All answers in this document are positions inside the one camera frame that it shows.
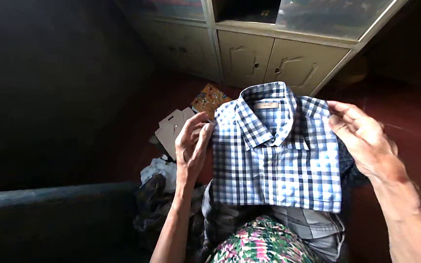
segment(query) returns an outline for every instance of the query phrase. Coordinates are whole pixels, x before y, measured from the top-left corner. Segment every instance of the shirt label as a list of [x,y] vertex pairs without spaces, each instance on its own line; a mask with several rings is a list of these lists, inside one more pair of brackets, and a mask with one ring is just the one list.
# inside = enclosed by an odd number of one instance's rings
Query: shirt label
[[256,109],[274,109],[278,108],[279,103],[257,103]]

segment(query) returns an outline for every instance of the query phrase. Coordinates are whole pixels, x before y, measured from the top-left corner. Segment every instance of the cabinet door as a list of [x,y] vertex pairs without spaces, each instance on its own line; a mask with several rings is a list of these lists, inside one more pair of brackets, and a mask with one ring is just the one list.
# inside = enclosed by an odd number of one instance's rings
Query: cabinet door
[[143,20],[133,26],[157,61],[169,67],[178,67],[178,50],[170,35],[169,23]]
[[297,95],[309,95],[347,52],[340,47],[276,38],[264,82],[284,81]]
[[178,54],[178,69],[213,80],[219,78],[219,66],[207,28],[170,24],[169,34]]
[[249,87],[264,82],[274,38],[218,30],[225,84]]

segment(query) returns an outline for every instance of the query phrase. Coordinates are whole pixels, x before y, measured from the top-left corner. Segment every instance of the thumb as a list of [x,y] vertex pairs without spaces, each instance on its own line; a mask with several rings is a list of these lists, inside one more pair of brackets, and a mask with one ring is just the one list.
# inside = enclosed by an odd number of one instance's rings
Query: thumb
[[358,138],[347,127],[347,123],[337,115],[329,117],[329,127],[348,147],[358,141]]
[[197,141],[196,148],[194,150],[194,157],[197,157],[197,155],[206,151],[213,129],[214,125],[212,123],[206,123],[206,125],[204,125],[201,129],[201,132],[199,133],[199,140]]

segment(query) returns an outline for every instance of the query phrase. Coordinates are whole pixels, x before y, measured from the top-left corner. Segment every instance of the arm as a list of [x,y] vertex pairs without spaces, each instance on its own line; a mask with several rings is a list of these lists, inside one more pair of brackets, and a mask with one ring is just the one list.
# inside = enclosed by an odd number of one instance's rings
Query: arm
[[191,193],[204,165],[212,123],[205,112],[191,117],[176,138],[176,191],[150,262],[184,262],[190,221]]
[[368,176],[386,220],[394,262],[421,263],[421,197],[383,127],[355,105],[328,102],[329,124]]

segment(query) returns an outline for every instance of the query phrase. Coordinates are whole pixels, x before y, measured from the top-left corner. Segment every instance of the green floral skirt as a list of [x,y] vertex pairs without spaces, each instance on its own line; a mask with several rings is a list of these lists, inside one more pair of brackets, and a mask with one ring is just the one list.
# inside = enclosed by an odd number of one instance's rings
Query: green floral skirt
[[298,236],[269,216],[245,224],[221,243],[206,262],[322,262]]

